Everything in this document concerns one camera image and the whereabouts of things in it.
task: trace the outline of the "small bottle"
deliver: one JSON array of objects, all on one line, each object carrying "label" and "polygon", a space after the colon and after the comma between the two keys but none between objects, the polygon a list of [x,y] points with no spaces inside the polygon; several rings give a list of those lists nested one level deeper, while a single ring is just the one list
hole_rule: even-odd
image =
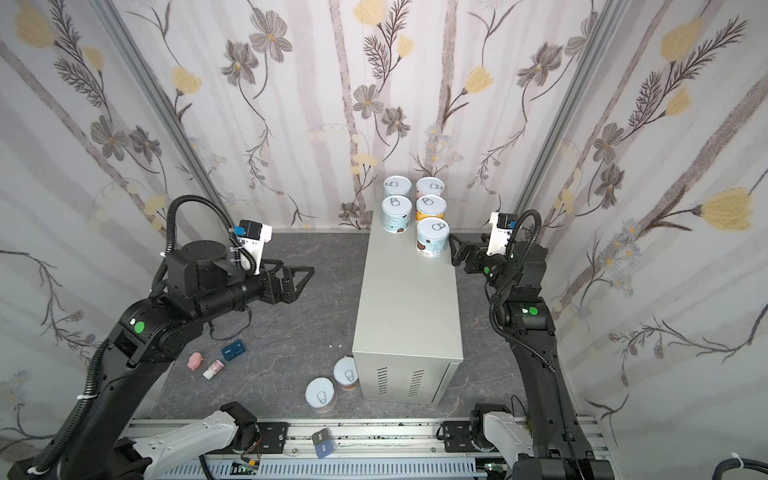
[{"label": "small bottle", "polygon": [[224,364],[217,360],[208,367],[208,370],[203,372],[203,376],[210,380],[214,377],[214,375],[220,372],[222,368],[224,368]]}]

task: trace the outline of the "yellow can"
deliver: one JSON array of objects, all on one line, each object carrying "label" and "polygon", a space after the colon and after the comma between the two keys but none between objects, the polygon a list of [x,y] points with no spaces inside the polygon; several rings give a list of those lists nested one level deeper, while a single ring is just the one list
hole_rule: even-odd
[{"label": "yellow can", "polygon": [[445,218],[447,208],[448,203],[443,197],[424,195],[416,201],[416,221],[420,222],[427,217]]}]

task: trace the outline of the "wallpaper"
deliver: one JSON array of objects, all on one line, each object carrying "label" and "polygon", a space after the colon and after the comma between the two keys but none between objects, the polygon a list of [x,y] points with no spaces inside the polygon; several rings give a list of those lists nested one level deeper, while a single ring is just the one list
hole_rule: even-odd
[{"label": "wallpaper", "polygon": [[562,365],[625,478],[765,459],[767,26],[631,2],[535,195]]},{"label": "wallpaper", "polygon": [[115,0],[237,218],[364,230],[389,175],[514,208],[600,0]]},{"label": "wallpaper", "polygon": [[[3,2],[0,13],[7,465],[36,454],[66,419],[96,346],[149,291],[165,207],[200,189],[87,3]],[[180,242],[224,239],[202,206],[185,214]]]}]

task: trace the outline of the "can lid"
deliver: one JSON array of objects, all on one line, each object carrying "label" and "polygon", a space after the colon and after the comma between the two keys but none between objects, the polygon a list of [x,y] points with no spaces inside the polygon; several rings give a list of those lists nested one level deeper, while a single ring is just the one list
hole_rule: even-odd
[{"label": "can lid", "polygon": [[448,208],[448,203],[443,197],[437,195],[425,195],[416,201],[416,209],[423,214],[439,215]]},{"label": "can lid", "polygon": [[411,207],[413,207],[411,201],[402,195],[392,195],[382,202],[382,210],[394,217],[409,214]]},{"label": "can lid", "polygon": [[416,226],[416,231],[427,240],[441,240],[448,236],[451,232],[451,227],[442,218],[427,217],[419,222],[419,225]]},{"label": "can lid", "polygon": [[424,177],[416,181],[416,190],[427,195],[440,195],[445,190],[445,183],[437,177]]},{"label": "can lid", "polygon": [[304,399],[312,408],[321,409],[333,400],[333,384],[322,376],[314,379],[306,386]]},{"label": "can lid", "polygon": [[342,357],[333,367],[333,378],[341,385],[352,385],[357,381],[357,367],[351,356]]},{"label": "can lid", "polygon": [[407,194],[411,191],[412,185],[411,181],[402,175],[392,175],[384,180],[384,188],[394,194]]}]

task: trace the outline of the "gray metal box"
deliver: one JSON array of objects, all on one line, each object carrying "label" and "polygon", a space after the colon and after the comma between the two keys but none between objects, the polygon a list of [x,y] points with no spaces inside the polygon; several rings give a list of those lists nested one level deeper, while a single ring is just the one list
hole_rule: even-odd
[{"label": "gray metal box", "polygon": [[455,269],[416,249],[415,210],[403,233],[381,224],[373,205],[352,352],[366,400],[437,405],[464,360]]}]

